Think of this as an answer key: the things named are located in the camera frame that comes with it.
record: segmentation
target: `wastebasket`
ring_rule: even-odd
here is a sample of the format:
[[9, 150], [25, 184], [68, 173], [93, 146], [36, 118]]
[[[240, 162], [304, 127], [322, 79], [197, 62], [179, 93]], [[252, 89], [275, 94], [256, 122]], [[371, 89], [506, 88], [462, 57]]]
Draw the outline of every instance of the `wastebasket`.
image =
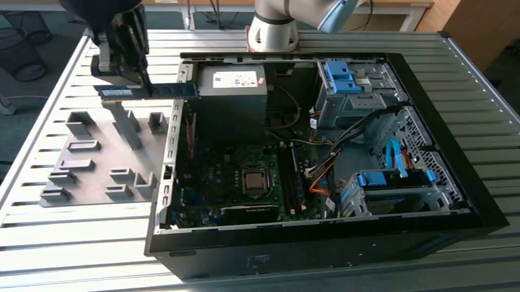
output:
[[16, 29], [26, 33], [30, 44], [44, 44], [52, 39], [41, 14], [37, 11], [3, 11], [0, 12]]
[[0, 29], [0, 67], [21, 82], [36, 80], [46, 72], [40, 54], [21, 29]]

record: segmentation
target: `blue plastic clip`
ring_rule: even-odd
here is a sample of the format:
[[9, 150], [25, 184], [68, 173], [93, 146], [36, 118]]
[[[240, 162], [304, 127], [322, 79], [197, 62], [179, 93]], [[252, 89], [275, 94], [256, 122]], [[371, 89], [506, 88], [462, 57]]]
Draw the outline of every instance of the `blue plastic clip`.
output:
[[437, 180], [437, 176], [435, 176], [435, 173], [433, 172], [433, 170], [427, 169], [427, 170], [425, 171], [425, 175], [426, 175], [426, 177], [427, 177], [430, 183], [434, 183], [435, 180]]
[[[394, 154], [394, 160], [395, 165], [391, 165], [391, 151]], [[390, 139], [386, 143], [386, 168], [395, 168], [398, 172], [400, 173], [400, 177], [407, 177], [406, 167], [405, 167], [405, 160], [400, 154], [400, 144], [398, 143], [398, 140]]]
[[342, 193], [342, 196], [340, 196], [340, 203], [344, 201], [344, 199], [347, 198], [348, 195], [350, 195], [350, 191], [346, 190], [344, 193]]
[[386, 179], [383, 178], [382, 172], [364, 172], [364, 179], [367, 181], [368, 186], [384, 186]]
[[334, 93], [355, 94], [360, 93], [360, 87], [355, 84], [347, 62], [326, 61], [326, 73], [332, 84]]
[[363, 174], [356, 175], [356, 181], [359, 182], [360, 187], [366, 186], [366, 179], [364, 179]]

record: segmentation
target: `aluminum slotted table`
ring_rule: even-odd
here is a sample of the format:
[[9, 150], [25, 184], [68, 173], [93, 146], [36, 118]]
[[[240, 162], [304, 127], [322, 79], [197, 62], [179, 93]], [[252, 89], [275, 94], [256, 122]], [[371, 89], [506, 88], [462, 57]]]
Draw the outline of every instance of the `aluminum slotted table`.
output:
[[[241, 31], [151, 30], [153, 83], [176, 79], [179, 53], [243, 51]], [[84, 36], [0, 188], [0, 289], [7, 291], [518, 291], [520, 118], [450, 38], [437, 33], [302, 32], [308, 52], [398, 52], [474, 165], [510, 226], [421, 260], [183, 283], [144, 257], [149, 203], [42, 208], [69, 111], [101, 111], [89, 75], [97, 49]], [[125, 102], [136, 117], [171, 102]]]

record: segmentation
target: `floor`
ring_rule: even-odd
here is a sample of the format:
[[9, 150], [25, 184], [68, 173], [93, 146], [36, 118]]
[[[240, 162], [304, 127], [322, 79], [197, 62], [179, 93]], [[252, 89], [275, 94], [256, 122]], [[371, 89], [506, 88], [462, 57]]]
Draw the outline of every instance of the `floor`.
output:
[[[54, 87], [62, 68], [66, 65], [69, 56], [81, 37], [85, 25], [81, 21], [68, 23], [62, 12], [44, 12], [42, 18], [48, 29], [53, 34], [53, 40], [37, 47], [41, 58], [46, 64], [46, 75], [32, 82], [18, 83], [0, 69], [0, 94], [11, 98], [10, 101], [17, 107], [13, 116], [0, 115], [0, 161], [11, 161], [24, 143], [26, 134], [32, 128], [45, 99]], [[223, 13], [221, 24], [225, 29], [243, 29], [251, 23], [252, 13]], [[181, 17], [176, 12], [148, 12], [147, 23], [149, 29], [181, 29]], [[0, 28], [9, 27], [9, 23], [0, 16]], [[195, 14], [195, 26], [197, 29], [215, 29], [216, 23], [201, 14]], [[511, 50], [505, 50], [494, 64], [486, 70], [485, 75], [491, 80], [499, 80], [498, 91], [507, 99], [514, 109], [520, 110], [520, 57], [513, 56]], [[7, 171], [7, 165], [0, 164], [0, 178]]]

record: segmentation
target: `cable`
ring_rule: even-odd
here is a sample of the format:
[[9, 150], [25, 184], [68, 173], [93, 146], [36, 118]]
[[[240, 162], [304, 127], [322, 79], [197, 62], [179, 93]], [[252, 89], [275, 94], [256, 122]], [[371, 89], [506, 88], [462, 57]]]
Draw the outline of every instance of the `cable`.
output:
[[187, 29], [191, 27], [191, 4], [189, 0], [187, 0]]
[[216, 0], [216, 6], [213, 5], [212, 0], [209, 0], [209, 3], [211, 3], [213, 15], [216, 17], [216, 27], [217, 27], [217, 29], [221, 29], [221, 27], [220, 27], [220, 2], [219, 2], [219, 0]]
[[24, 97], [37, 97], [38, 99], [46, 99], [48, 96], [6, 96], [5, 98], [6, 99], [20, 99], [20, 98], [24, 98]]
[[205, 20], [207, 23], [213, 23], [213, 22], [215, 22], [215, 20], [213, 20], [211, 17], [208, 17], [208, 15], [205, 14], [205, 12], [200, 12], [200, 13], [201, 13], [201, 15], [204, 15], [205, 18], [208, 19], [208, 20]]
[[[308, 132], [308, 141], [310, 142], [315, 142], [315, 143], [320, 143], [322, 141], [319, 141], [319, 140], [314, 140], [311, 137], [312, 137], [312, 134], [314, 134], [314, 129], [311, 129], [310, 130], [310, 132]], [[326, 140], [324, 141], [328, 145], [332, 145], [334, 144], [334, 142], [331, 141], [331, 140]]]
[[235, 16], [232, 17], [231, 21], [225, 24], [227, 27], [229, 27], [231, 24], [235, 22], [236, 16], [237, 16], [237, 12], [235, 12]]
[[300, 116], [300, 108], [299, 108], [299, 104], [294, 98], [294, 96], [288, 93], [287, 90], [284, 90], [282, 87], [279, 86], [274, 86], [274, 88], [278, 88], [279, 90], [283, 91], [283, 93], [290, 97], [290, 99], [292, 100], [292, 103], [295, 105], [295, 109], [296, 109], [296, 114], [295, 114], [295, 118], [294, 118], [294, 121], [290, 122], [288, 124], [286, 125], [282, 125], [282, 126], [272, 126], [272, 127], [268, 127], [267, 130], [279, 130], [279, 129], [284, 129], [284, 128], [288, 128], [291, 125], [294, 125], [296, 123], [296, 121], [299, 120], [299, 116]]
[[286, 138], [278, 136], [278, 134], [275, 132], [272, 132], [271, 129], [267, 129], [265, 131], [267, 131], [268, 134], [271, 134], [280, 141], [300, 142], [300, 143], [304, 143], [307, 145], [322, 145], [320, 143], [312, 143], [312, 142], [308, 142], [308, 141], [304, 141], [304, 140], [300, 140], [300, 139], [286, 139]]
[[220, 0], [216, 0], [216, 25], [219, 29], [223, 29], [220, 25]]
[[374, 14], [374, 1], [370, 0], [370, 12], [367, 14], [366, 22], [364, 22], [364, 24], [362, 26], [358, 26], [356, 28], [351, 29], [350, 31], [358, 30], [360, 28], [364, 30], [366, 26], [367, 26], [367, 23], [370, 22], [372, 14]]
[[322, 173], [318, 175], [318, 178], [314, 180], [314, 182], [310, 185], [308, 192], [314, 192], [314, 187], [318, 184], [319, 179], [323, 177], [328, 169], [332, 167], [334, 163], [330, 163], [328, 166], [323, 169]]

